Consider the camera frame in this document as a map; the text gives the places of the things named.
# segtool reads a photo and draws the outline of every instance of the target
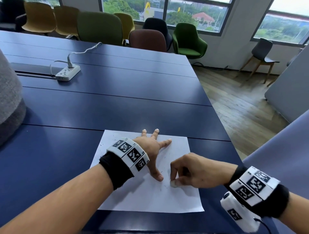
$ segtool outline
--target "sheet of paper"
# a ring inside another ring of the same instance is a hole
[[[90,167],[99,163],[106,149],[120,137],[134,139],[141,133],[105,130]],[[122,187],[115,190],[99,210],[147,211],[165,213],[188,213],[204,211],[198,189],[192,186],[172,188],[170,186],[170,163],[189,153],[188,139],[181,136],[159,135],[158,141],[172,139],[172,143],[160,150],[157,168],[164,177],[158,182],[149,174],[148,167],[143,167],[138,176],[129,179]]]

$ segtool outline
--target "white power strip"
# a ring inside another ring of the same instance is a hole
[[[65,67],[60,72],[57,73],[56,79],[59,81],[69,81],[71,80],[78,72],[80,67],[76,64],[73,64],[72,68]]]

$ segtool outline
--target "tabletop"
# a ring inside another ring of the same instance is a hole
[[[34,69],[93,45],[0,31],[7,59]],[[164,135],[188,137],[191,152],[242,164],[186,57],[101,45],[72,61],[81,72],[69,82],[19,76],[27,114],[0,148],[0,207],[5,211],[0,226],[89,169],[105,129],[159,128]],[[220,205],[225,187],[199,192],[205,212],[97,211],[84,230],[241,233]],[[277,233],[271,219],[264,221]],[[267,233],[263,228],[259,233]]]

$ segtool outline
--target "person's right hand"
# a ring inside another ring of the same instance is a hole
[[[212,188],[228,183],[237,165],[204,158],[188,153],[171,162],[171,181],[176,186],[192,185],[195,188]]]

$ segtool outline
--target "person's left hand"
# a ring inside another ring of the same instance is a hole
[[[158,142],[157,137],[159,134],[159,129],[156,129],[151,135],[151,137],[147,137],[146,133],[147,131],[146,129],[144,129],[142,131],[142,136],[135,138],[134,141],[140,145],[140,147],[147,153],[149,157],[149,162],[147,163],[147,166],[149,168],[151,176],[157,181],[161,182],[163,180],[163,176],[156,167],[156,159],[159,150],[163,147],[167,147],[172,142],[172,139]]]

